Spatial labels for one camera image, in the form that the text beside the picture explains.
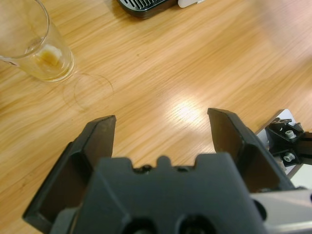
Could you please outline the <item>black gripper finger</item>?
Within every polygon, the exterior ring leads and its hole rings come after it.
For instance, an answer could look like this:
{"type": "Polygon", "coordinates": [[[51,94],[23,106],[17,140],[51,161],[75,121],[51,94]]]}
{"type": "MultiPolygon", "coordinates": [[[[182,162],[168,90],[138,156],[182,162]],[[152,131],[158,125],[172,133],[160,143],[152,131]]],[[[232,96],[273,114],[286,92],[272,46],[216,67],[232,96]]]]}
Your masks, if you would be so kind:
{"type": "Polygon", "coordinates": [[[237,114],[217,108],[209,108],[207,114],[215,151],[231,155],[249,192],[295,189],[269,150],[237,114]]]}
{"type": "Polygon", "coordinates": [[[88,122],[61,153],[22,218],[38,231],[51,230],[59,213],[77,207],[101,158],[111,158],[116,117],[88,122]]]}

